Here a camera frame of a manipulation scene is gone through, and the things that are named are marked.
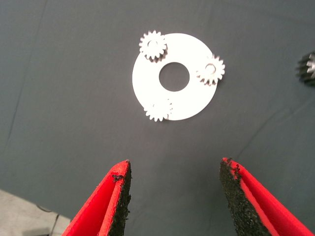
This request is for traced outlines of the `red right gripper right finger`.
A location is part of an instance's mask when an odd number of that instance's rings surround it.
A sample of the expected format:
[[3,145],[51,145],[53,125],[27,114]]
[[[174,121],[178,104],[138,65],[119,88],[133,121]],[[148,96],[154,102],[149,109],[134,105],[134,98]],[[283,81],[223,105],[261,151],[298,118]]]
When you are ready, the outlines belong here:
[[220,181],[239,236],[313,236],[244,166],[220,163]]

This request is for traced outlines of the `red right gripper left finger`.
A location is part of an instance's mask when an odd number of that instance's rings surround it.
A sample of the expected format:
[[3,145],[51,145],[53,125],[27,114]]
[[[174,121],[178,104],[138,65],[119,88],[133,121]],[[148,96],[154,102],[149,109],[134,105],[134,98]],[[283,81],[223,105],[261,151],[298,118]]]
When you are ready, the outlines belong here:
[[129,160],[114,165],[72,219],[64,236],[123,236],[131,199]]

